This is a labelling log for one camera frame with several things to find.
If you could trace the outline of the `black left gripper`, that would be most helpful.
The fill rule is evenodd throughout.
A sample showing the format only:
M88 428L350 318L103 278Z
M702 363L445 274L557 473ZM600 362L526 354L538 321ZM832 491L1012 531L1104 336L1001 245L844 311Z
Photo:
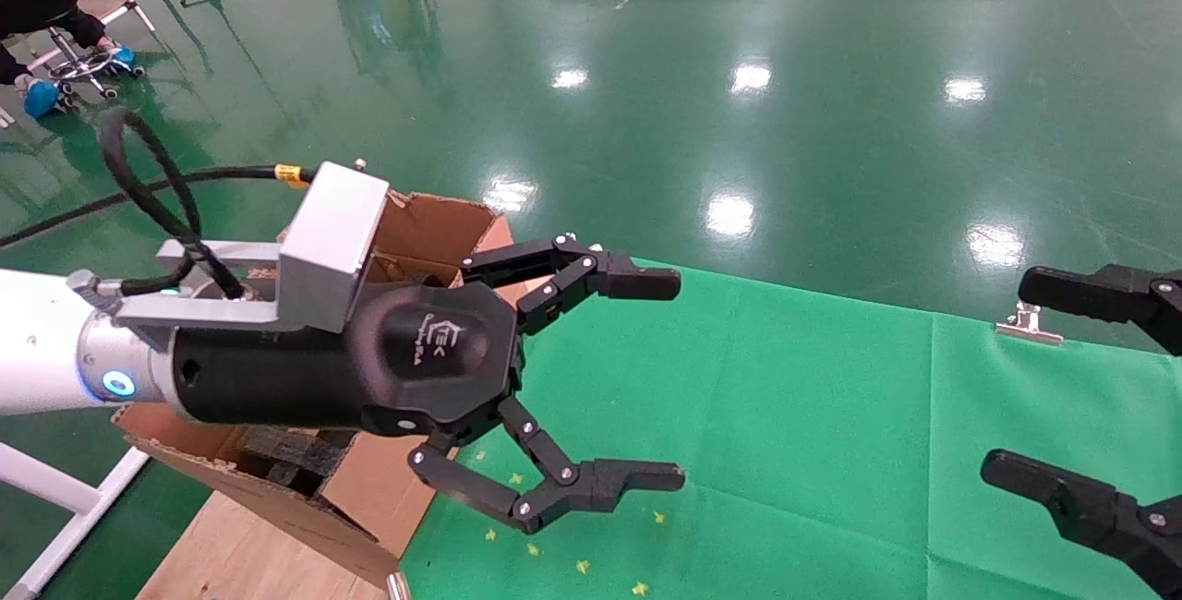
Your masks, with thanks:
M632 490L684 487L675 462L571 461L511 397L524 365L518 331L535 335L591 294L675 300L678 270L642 267L624 252L559 234L478 252L461 260L460 272L469 283L460 288L366 288L342 332L180 330L175 406L193 420L223 425L439 432L408 456L418 481L527 535L570 511L615 511ZM543 282L517 309L494 292L537 279ZM499 423L541 474L526 494L448 456L452 441L476 441Z

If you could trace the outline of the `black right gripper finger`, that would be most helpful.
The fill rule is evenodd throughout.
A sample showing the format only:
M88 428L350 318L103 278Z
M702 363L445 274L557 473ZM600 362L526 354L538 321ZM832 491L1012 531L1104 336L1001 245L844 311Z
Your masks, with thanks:
M1012 451L989 451L981 478L1048 511L1061 539L1118 559L1161 599L1181 596L1181 496L1141 504L1117 487Z
M1104 265L1095 273L1043 265L1022 273L1025 304L1104 322L1131 322L1170 356L1181 356L1181 272Z

